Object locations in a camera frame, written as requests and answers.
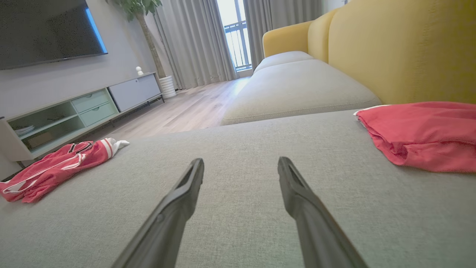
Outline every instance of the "white ribbed plant pot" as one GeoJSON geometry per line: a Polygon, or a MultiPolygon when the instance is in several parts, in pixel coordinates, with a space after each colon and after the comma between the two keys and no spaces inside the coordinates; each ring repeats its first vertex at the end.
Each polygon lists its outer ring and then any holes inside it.
{"type": "Polygon", "coordinates": [[[174,79],[172,76],[167,76],[159,79],[160,89],[162,90],[162,97],[164,99],[170,99],[177,96],[174,87],[174,79]]]}

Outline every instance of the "curtain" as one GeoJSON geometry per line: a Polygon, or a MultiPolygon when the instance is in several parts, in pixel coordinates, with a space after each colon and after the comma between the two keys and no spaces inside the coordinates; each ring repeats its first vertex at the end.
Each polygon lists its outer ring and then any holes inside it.
{"type": "Polygon", "coordinates": [[[163,0],[155,18],[179,88],[238,78],[216,0],[163,0]]]}
{"type": "Polygon", "coordinates": [[[243,4],[253,69],[264,59],[263,34],[322,15],[322,0],[243,0],[243,4]]]}

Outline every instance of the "gray seat cushion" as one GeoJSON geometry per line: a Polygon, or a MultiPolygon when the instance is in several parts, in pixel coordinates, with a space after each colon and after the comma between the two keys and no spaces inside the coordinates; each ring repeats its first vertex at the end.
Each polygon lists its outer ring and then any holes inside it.
{"type": "Polygon", "coordinates": [[[476,177],[391,164],[353,112],[131,140],[37,204],[0,200],[1,266],[110,267],[190,161],[203,157],[177,267],[302,267],[278,183],[285,155],[371,268],[473,267],[476,177]]]}
{"type": "Polygon", "coordinates": [[[299,62],[305,60],[313,60],[314,58],[302,51],[290,51],[264,58],[255,68],[255,73],[266,67],[275,66],[283,63],[299,62]]]}
{"type": "Polygon", "coordinates": [[[319,60],[256,72],[226,110],[222,125],[380,105],[365,86],[319,60]]]}

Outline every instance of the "potted plant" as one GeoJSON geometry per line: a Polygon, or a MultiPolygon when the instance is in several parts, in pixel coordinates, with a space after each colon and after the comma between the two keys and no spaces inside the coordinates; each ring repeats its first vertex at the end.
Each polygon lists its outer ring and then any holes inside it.
{"type": "Polygon", "coordinates": [[[160,88],[162,90],[162,97],[168,99],[175,97],[175,88],[173,85],[172,76],[166,76],[164,72],[164,67],[160,62],[159,54],[157,53],[157,48],[154,44],[154,39],[150,33],[149,28],[147,27],[145,16],[150,13],[155,13],[156,8],[162,5],[160,0],[111,0],[117,5],[119,5],[127,15],[127,20],[132,21],[136,18],[139,21],[140,27],[144,32],[144,36],[149,46],[150,52],[152,53],[152,58],[157,68],[157,75],[159,76],[160,88]]]}

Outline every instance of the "balcony railing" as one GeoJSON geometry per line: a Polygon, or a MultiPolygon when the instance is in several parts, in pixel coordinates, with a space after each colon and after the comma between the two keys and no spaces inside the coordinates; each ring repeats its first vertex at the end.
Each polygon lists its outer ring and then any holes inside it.
{"type": "Polygon", "coordinates": [[[246,21],[226,25],[224,28],[231,58],[236,66],[236,70],[251,69],[251,52],[246,21]]]}

